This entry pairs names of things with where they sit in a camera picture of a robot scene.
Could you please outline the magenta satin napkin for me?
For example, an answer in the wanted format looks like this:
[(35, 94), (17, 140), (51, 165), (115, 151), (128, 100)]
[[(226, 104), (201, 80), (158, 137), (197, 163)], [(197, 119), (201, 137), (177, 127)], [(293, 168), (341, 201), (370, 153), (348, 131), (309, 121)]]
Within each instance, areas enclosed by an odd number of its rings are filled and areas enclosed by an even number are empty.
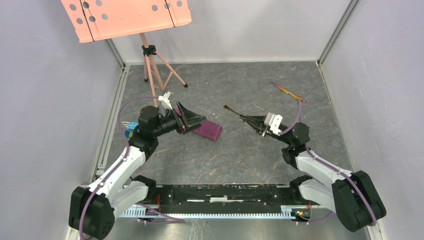
[(206, 117), (204, 118), (205, 120), (201, 123), (201, 126), (190, 132), (216, 142), (223, 131), (223, 127), (217, 123), (207, 120)]

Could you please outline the gold spoon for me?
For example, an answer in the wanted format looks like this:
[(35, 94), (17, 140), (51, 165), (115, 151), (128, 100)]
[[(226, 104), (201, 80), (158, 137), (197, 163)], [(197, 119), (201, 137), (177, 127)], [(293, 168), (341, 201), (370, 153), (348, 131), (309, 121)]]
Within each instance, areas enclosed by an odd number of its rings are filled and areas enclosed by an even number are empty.
[(234, 113), (234, 114), (238, 115), (240, 118), (243, 118), (243, 117), (244, 117), (242, 114), (240, 114), (240, 113), (236, 112), (235, 110), (233, 110), (231, 107), (229, 107), (229, 106), (228, 106), (228, 105), (226, 105), (226, 104), (224, 104), (224, 105), (223, 105), (223, 107), (224, 107), (226, 110), (228, 110), (228, 111), (230, 111), (230, 112), (232, 112), (232, 113)]

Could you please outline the iridescent rainbow knife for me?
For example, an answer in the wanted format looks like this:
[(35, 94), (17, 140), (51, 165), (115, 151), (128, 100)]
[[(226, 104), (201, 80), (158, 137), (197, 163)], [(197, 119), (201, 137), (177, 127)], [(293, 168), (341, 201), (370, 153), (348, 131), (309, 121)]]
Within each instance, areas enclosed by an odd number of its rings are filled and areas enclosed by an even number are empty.
[(277, 84), (276, 82), (272, 81), (271, 84), (276, 87), (277, 89), (279, 89), (280, 91), (282, 91), (283, 93), (293, 97), (294, 99), (301, 101), (302, 103), (307, 103), (307, 101), (300, 97), (299, 95), (294, 94), (293, 92), (289, 91), (288, 89), (282, 87), (281, 85)]

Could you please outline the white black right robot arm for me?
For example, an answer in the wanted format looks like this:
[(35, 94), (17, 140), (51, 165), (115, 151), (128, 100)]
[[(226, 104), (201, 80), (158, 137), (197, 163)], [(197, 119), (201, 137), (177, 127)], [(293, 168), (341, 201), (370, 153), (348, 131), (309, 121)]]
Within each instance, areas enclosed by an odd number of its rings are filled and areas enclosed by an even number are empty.
[(285, 143), (287, 146), (281, 150), (283, 160), (305, 173), (290, 183), (288, 196), (293, 203), (318, 203), (334, 213), (351, 232), (375, 226), (387, 215), (371, 177), (362, 170), (343, 169), (319, 157), (308, 146), (310, 128), (303, 122), (295, 120), (286, 126), (282, 116), (274, 113), (239, 117), (259, 135)]

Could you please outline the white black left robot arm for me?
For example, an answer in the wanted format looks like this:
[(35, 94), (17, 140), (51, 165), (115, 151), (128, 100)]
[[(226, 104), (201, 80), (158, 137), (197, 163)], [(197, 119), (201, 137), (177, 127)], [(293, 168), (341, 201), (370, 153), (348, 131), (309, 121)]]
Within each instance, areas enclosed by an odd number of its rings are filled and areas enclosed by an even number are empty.
[(188, 110), (180, 102), (165, 114), (153, 105), (140, 110), (138, 124), (122, 154), (97, 180), (86, 187), (76, 187), (70, 197), (68, 225), (81, 240), (103, 240), (115, 220), (132, 205), (153, 203), (155, 181), (138, 176), (127, 187), (124, 183), (141, 167), (159, 145), (158, 138), (175, 131), (185, 135), (201, 127), (206, 117)]

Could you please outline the colourful toy block set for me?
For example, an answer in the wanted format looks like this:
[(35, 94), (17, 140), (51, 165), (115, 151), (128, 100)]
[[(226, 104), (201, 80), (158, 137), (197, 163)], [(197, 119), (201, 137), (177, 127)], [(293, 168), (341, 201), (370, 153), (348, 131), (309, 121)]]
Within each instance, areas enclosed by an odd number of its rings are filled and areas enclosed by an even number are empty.
[(121, 124), (125, 127), (124, 135), (126, 138), (133, 136), (135, 128), (139, 125), (137, 122), (122, 121)]

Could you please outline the pink music stand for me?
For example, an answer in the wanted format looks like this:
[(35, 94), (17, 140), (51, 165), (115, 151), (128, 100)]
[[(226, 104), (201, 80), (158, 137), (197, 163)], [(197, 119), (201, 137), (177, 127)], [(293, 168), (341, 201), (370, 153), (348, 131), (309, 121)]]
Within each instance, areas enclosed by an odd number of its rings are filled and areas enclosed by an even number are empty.
[(175, 76), (188, 84), (149, 44), (147, 32), (185, 26), (192, 21), (186, 0), (61, 0), (80, 43), (96, 42), (129, 35), (142, 40), (144, 80), (153, 96), (164, 90)]

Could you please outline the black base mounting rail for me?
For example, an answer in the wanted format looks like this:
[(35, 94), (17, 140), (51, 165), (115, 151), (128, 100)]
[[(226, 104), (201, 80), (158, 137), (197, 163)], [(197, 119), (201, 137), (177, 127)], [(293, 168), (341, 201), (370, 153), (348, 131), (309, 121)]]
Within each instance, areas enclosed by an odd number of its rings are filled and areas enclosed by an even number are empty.
[(317, 206), (287, 184), (163, 184), (141, 203), (163, 214), (276, 214), (282, 206)]

